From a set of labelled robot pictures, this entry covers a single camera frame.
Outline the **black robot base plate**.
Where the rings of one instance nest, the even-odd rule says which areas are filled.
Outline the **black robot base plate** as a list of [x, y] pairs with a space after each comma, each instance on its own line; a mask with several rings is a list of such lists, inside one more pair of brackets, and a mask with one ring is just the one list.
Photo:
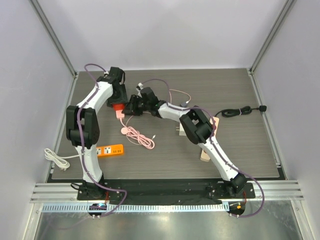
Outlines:
[[214, 179], [109, 180], [105, 185], [109, 189], [103, 197], [81, 197], [78, 192], [77, 199], [117, 207], [219, 205], [227, 202], [229, 211], [226, 212], [240, 216], [246, 209], [247, 201], [256, 198], [254, 186], [250, 182], [247, 182], [243, 192], [235, 197], [227, 192], [224, 182]]

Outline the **orange power strip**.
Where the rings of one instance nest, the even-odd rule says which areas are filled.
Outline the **orange power strip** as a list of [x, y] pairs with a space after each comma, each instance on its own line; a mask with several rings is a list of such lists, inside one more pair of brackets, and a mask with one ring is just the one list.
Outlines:
[[124, 154], [124, 146], [122, 144], [97, 146], [96, 154], [99, 158], [120, 156]]

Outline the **white cube socket adapter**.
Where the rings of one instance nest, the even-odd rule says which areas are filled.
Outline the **white cube socket adapter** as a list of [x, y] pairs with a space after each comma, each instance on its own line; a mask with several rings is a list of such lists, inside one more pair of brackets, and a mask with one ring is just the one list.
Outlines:
[[184, 127], [182, 126], [181, 123], [179, 123], [177, 126], [176, 126], [176, 129], [175, 129], [177, 132], [178, 132], [178, 135], [179, 136], [186, 136], [186, 132], [184, 130]]

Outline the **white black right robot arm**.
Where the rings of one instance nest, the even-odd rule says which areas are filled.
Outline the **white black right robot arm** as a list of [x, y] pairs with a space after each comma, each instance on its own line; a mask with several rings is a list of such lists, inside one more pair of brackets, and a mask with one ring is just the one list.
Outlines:
[[159, 100], [150, 87], [140, 84], [136, 90], [137, 94], [130, 97], [124, 114], [140, 116], [148, 112], [160, 119], [179, 122], [188, 140], [199, 146], [218, 169], [225, 184], [226, 194], [231, 198], [237, 198], [243, 193], [247, 179], [220, 147], [215, 136], [216, 126], [212, 116], [207, 117], [204, 110], [198, 106], [181, 107]]

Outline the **red orange block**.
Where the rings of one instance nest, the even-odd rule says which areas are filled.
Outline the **red orange block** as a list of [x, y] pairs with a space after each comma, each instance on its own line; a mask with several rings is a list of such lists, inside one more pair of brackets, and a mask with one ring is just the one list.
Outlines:
[[115, 110], [115, 111], [120, 111], [122, 112], [124, 109], [125, 109], [125, 104], [124, 103], [114, 103], [112, 105], [112, 108]]

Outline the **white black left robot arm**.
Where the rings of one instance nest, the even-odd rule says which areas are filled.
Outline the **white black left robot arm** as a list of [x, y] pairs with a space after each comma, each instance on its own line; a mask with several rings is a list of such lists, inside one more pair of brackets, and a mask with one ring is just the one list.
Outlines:
[[84, 198], [100, 200], [108, 190], [97, 156], [100, 128], [97, 113], [108, 103], [111, 106], [125, 104], [127, 99], [125, 72], [112, 66], [103, 75], [93, 77], [94, 87], [77, 105], [66, 108], [66, 138], [75, 147], [83, 171], [78, 194]]

